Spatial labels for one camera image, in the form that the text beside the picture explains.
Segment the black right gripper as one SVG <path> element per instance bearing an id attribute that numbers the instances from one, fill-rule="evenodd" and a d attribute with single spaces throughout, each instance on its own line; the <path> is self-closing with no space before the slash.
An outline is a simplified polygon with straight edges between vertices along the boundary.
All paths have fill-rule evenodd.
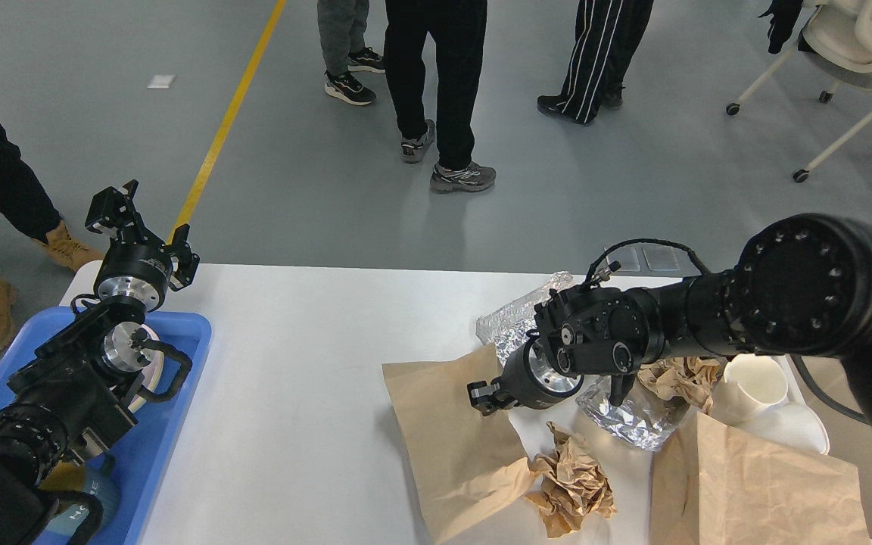
<path id="1" fill-rule="evenodd" d="M 470 401 L 475 401 L 475 409 L 484 416 L 515 406 L 546 410 L 571 399 L 581 390 L 582 381 L 580 376 L 561 375 L 554 370 L 540 339 L 532 337 L 506 358 L 499 377 L 489 383 L 470 382 L 467 393 Z"/>

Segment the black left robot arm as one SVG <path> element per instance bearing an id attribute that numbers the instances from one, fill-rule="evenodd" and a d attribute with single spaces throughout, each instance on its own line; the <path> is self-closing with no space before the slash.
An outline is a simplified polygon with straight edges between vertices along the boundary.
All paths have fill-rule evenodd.
<path id="1" fill-rule="evenodd" d="M 0 544 L 31 544 L 62 503 L 86 505 L 70 543 L 90 541 L 101 525 L 100 500 L 48 492 L 42 483 L 60 462 L 82 465 L 110 452 L 136 425 L 132 399 L 170 401 L 193 369 L 190 356 L 142 326 L 167 291 L 190 286 L 200 258 L 188 225 L 170 242 L 145 227 L 138 188 L 131 180 L 93 197 L 84 224 L 110 238 L 93 291 L 82 294 L 82 306 L 70 304 L 72 322 L 9 378 L 15 397 L 0 409 Z"/>

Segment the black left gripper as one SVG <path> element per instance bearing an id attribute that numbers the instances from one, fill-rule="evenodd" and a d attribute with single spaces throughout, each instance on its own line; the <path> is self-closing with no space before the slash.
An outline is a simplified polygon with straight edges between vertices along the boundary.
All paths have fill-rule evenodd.
<path id="1" fill-rule="evenodd" d="M 150 234 L 136 210 L 137 179 L 121 188 L 107 187 L 92 198 L 84 227 L 107 235 L 108 249 L 94 283 L 100 299 L 114 296 L 141 301 L 151 313 L 165 303 L 167 290 L 190 286 L 200 265 L 200 255 L 188 241 L 190 225 L 174 230 L 172 241 L 150 244 Z"/>

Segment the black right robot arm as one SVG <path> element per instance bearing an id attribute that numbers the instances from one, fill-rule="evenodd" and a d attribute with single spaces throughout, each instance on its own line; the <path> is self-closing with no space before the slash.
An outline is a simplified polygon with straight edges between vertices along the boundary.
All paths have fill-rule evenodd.
<path id="1" fill-rule="evenodd" d="M 581 377 L 610 378 L 620 406 L 644 363 L 740 354 L 835 358 L 862 421 L 872 427 L 872 226 L 793 215 L 751 237 L 733 269 L 658 288 L 608 286 L 619 263 L 599 256 L 584 281 L 534 308 L 527 341 L 492 381 L 467 385 L 484 415 L 546 410 L 578 393 Z"/>

